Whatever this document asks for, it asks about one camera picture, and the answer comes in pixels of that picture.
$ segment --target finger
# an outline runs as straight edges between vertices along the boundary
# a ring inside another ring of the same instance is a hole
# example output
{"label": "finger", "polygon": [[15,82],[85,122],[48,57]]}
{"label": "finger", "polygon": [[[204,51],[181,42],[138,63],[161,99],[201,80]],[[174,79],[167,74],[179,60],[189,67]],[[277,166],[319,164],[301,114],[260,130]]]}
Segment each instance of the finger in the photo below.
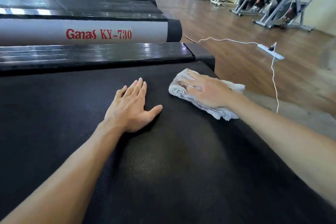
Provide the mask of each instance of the finger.
{"label": "finger", "polygon": [[125,97],[128,97],[129,95],[132,94],[132,92],[133,92],[133,90],[134,90],[134,87],[136,86],[137,83],[138,83],[138,80],[135,80],[135,81],[131,84],[131,86],[128,87],[128,89],[126,90],[126,92],[125,92],[125,94],[124,94]]}
{"label": "finger", "polygon": [[147,124],[150,123],[155,116],[157,116],[161,111],[162,111],[162,105],[157,105],[155,107],[153,107],[152,110],[145,112],[145,120],[147,121]]}
{"label": "finger", "polygon": [[115,96],[114,96],[114,99],[117,99],[117,98],[121,98],[123,96],[123,94],[125,93],[125,91],[127,90],[127,86],[123,86],[123,88],[121,90],[117,90]]}
{"label": "finger", "polygon": [[146,92],[147,92],[147,82],[143,82],[142,87],[141,87],[141,89],[139,91],[138,96],[145,97],[146,96]]}
{"label": "finger", "polygon": [[196,90],[194,87],[187,87],[187,93],[194,96],[195,98],[198,98],[201,94],[201,91]]}
{"label": "finger", "polygon": [[192,70],[188,70],[187,71],[188,75],[190,75],[192,78],[196,79],[196,80],[201,80],[202,79],[202,75],[199,73],[196,73],[195,71]]}
{"label": "finger", "polygon": [[201,82],[197,80],[181,79],[181,81],[189,86],[201,86]]}
{"label": "finger", "polygon": [[138,83],[134,87],[132,95],[137,96],[139,94],[139,91],[140,91],[141,87],[142,87],[142,78],[140,77]]}

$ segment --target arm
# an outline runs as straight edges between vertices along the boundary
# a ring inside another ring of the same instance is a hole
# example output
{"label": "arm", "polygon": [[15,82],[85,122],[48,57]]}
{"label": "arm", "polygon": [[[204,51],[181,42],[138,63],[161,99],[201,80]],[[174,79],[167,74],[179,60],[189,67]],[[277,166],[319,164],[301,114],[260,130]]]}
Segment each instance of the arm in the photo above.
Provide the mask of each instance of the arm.
{"label": "arm", "polygon": [[297,176],[336,206],[336,141],[257,105],[216,78],[189,74],[195,78],[183,80],[189,94],[209,107],[225,107],[237,114]]}
{"label": "arm", "polygon": [[144,111],[146,89],[140,78],[128,89],[118,90],[93,135],[1,224],[81,223],[103,166],[121,135],[143,128],[162,110],[159,105]]}

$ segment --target white power strip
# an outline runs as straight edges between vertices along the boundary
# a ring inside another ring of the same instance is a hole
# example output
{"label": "white power strip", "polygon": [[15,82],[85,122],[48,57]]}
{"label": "white power strip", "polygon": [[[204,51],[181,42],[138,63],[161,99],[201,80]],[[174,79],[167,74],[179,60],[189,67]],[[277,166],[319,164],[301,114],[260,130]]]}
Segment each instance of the white power strip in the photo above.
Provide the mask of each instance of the white power strip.
{"label": "white power strip", "polygon": [[275,52],[275,51],[270,51],[269,48],[267,48],[265,45],[263,44],[258,44],[258,47],[260,49],[262,49],[263,51],[267,52],[268,54],[272,55],[273,57],[277,58],[277,59],[284,59],[283,56],[281,56],[279,53]]}

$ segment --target cloth rag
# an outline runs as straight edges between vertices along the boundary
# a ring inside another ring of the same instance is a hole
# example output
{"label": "cloth rag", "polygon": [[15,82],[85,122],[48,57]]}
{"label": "cloth rag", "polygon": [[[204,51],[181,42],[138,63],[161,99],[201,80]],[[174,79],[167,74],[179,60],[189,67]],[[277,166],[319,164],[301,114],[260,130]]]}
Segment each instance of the cloth rag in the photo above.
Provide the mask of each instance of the cloth rag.
{"label": "cloth rag", "polygon": [[[233,112],[229,111],[225,108],[210,108],[205,105],[202,105],[198,103],[195,99],[195,97],[188,94],[185,83],[181,80],[183,78],[189,79],[189,80],[195,80],[192,78],[187,72],[189,69],[184,69],[182,72],[178,73],[172,83],[169,86],[169,93],[173,96],[177,96],[181,99],[187,100],[188,102],[191,102],[194,106],[198,107],[201,110],[206,111],[207,113],[211,114],[213,117],[215,117],[217,120],[219,120],[221,117],[224,118],[224,120],[230,120],[230,119],[238,119],[238,116],[234,114]],[[243,93],[245,90],[245,85],[242,84],[235,84],[233,82],[221,80],[226,86],[228,86],[230,89]]]}

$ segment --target forearm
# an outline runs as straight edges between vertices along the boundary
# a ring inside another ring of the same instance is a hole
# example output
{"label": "forearm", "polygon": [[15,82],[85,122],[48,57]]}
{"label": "forearm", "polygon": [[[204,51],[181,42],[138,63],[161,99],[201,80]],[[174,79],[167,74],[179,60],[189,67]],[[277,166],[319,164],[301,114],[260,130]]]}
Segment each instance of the forearm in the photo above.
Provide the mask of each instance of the forearm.
{"label": "forearm", "polygon": [[97,180],[122,130],[103,121],[63,165],[2,222],[81,223]]}
{"label": "forearm", "polygon": [[229,109],[313,190],[336,205],[336,141],[269,111],[244,96]]}

